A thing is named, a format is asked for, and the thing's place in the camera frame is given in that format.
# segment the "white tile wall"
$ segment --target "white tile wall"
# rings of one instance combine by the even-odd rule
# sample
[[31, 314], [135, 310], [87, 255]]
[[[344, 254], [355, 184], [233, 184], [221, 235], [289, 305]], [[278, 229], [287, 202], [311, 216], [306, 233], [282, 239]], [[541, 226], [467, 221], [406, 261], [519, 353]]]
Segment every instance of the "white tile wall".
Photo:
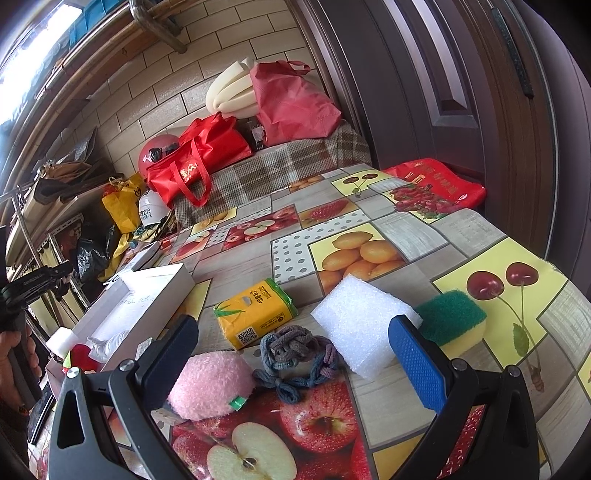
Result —
[[[176, 15], [187, 53], [157, 42], [109, 78], [48, 151], [61, 158], [99, 127], [96, 149], [126, 176], [146, 140], [178, 135], [209, 115], [205, 95], [215, 77], [245, 57], [315, 63], [284, 0], [206, 0]], [[322, 85], [315, 70], [307, 77]]]

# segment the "red helmet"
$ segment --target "red helmet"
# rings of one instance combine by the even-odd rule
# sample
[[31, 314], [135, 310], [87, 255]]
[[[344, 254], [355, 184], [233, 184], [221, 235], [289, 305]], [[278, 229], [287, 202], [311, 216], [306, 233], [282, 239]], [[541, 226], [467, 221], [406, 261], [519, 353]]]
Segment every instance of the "red helmet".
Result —
[[[162, 160], [166, 155], [172, 153], [178, 148], [178, 137], [175, 135], [159, 135], [154, 137], [152, 140], [148, 140], [142, 151], [139, 153], [138, 158], [138, 171], [142, 175], [144, 180], [148, 177], [147, 168]], [[152, 149], [159, 149], [160, 154], [157, 152], [151, 152]]]

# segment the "human hand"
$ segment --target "human hand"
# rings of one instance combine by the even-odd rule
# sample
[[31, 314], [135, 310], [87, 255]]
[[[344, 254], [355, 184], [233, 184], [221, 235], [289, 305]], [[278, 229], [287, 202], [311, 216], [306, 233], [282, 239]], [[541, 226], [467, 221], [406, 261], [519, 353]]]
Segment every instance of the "human hand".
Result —
[[[35, 341], [31, 338], [31, 328], [27, 325], [27, 355], [29, 366], [33, 373], [41, 377], [39, 357], [35, 353]], [[0, 333], [0, 398], [15, 411], [19, 411], [23, 405], [22, 398], [14, 384], [12, 365], [8, 359], [10, 350], [21, 341], [21, 332]]]

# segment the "sponge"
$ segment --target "sponge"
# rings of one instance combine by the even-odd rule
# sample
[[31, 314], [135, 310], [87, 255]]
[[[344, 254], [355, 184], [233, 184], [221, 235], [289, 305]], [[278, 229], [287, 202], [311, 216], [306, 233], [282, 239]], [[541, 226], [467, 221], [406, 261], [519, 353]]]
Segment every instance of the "sponge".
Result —
[[484, 337], [486, 312], [459, 290], [445, 292], [415, 310], [423, 319], [418, 331], [448, 358], [460, 356]]
[[415, 327], [421, 325], [409, 305], [350, 274], [312, 310], [349, 368], [367, 380], [394, 360], [388, 325], [401, 314]]

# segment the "red fabric bag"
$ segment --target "red fabric bag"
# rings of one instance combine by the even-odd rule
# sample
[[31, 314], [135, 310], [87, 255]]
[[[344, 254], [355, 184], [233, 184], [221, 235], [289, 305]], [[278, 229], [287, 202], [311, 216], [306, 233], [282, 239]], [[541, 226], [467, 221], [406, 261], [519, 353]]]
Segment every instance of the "red fabric bag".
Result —
[[415, 183], [458, 206], [474, 208], [486, 197], [482, 185], [463, 180], [443, 163], [433, 158], [407, 161], [384, 170], [384, 173]]
[[[212, 189], [210, 173], [250, 157], [252, 150], [238, 131], [236, 118], [223, 118], [221, 113], [197, 118], [178, 138], [179, 148], [147, 168], [147, 184], [158, 192], [168, 208], [182, 193], [195, 205], [202, 207]], [[205, 190], [197, 198], [187, 185], [201, 178]]]
[[[303, 66], [294, 70], [291, 65]], [[265, 128], [267, 147], [302, 140], [326, 138], [339, 126], [340, 110], [305, 78], [310, 67], [302, 61], [258, 63], [251, 70], [259, 105], [259, 122]]]

